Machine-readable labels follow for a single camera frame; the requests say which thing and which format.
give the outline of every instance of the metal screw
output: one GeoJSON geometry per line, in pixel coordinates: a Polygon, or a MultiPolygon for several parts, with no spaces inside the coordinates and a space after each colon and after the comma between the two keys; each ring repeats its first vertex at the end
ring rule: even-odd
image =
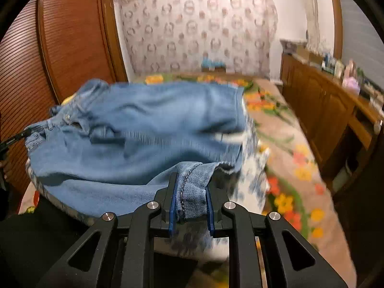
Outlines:
{"type": "Polygon", "coordinates": [[[102,215],[104,221],[111,221],[114,217],[115,215],[112,212],[106,212],[102,215]]]}
{"type": "Polygon", "coordinates": [[[236,204],[232,201],[227,201],[225,204],[224,204],[224,207],[226,207],[227,209],[234,209],[236,207],[236,204]]]}
{"type": "Polygon", "coordinates": [[[149,209],[156,209],[158,206],[159,206],[159,203],[156,201],[150,201],[149,203],[147,203],[147,207],[149,209]]]}
{"type": "Polygon", "coordinates": [[[280,213],[277,213],[277,212],[271,212],[269,214],[269,217],[274,220],[274,221],[277,221],[277,220],[280,220],[281,216],[280,216],[280,213]]]}

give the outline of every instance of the wooden wardrobe door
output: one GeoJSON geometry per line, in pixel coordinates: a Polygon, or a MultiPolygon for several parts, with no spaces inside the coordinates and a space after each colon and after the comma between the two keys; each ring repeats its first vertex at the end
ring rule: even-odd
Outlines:
{"type": "MultiPolygon", "coordinates": [[[[31,0],[16,17],[0,43],[1,140],[27,125],[48,118],[55,104],[39,53],[36,32],[36,0],[31,0]]],[[[30,180],[25,172],[24,142],[8,152],[8,181],[24,194],[30,180]]]]}
{"type": "Polygon", "coordinates": [[[116,81],[101,0],[39,0],[44,59],[62,102],[91,78],[116,81]]]}

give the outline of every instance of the curtain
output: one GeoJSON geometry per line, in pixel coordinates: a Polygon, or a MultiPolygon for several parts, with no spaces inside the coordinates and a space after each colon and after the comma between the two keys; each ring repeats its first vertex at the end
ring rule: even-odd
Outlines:
{"type": "Polygon", "coordinates": [[[200,71],[203,57],[228,72],[269,76],[277,26],[273,0],[117,0],[137,75],[200,71]]]}

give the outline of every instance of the floral bedsheet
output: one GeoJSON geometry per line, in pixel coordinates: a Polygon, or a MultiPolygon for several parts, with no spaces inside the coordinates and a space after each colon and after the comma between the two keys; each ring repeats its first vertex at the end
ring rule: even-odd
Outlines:
{"type": "MultiPolygon", "coordinates": [[[[283,215],[340,274],[348,287],[356,287],[356,271],[333,207],[331,193],[321,179],[295,114],[278,88],[269,80],[243,76],[155,75],[146,77],[145,81],[147,84],[157,84],[180,78],[199,82],[231,82],[245,87],[244,97],[257,128],[259,151],[270,152],[266,164],[270,189],[264,214],[277,211],[283,215]]],[[[31,183],[19,213],[33,212],[38,195],[31,183]]],[[[221,280],[216,283],[217,287],[227,287],[221,280]]]]}

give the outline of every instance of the jeans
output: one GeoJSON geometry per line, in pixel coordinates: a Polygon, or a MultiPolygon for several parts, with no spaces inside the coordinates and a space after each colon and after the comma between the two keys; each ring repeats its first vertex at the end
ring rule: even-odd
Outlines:
{"type": "Polygon", "coordinates": [[[241,168],[241,144],[215,133],[244,130],[242,94],[219,84],[89,80],[55,116],[29,126],[31,167],[51,195],[96,217],[134,211],[177,172],[177,217],[199,217],[214,171],[241,168]]]}

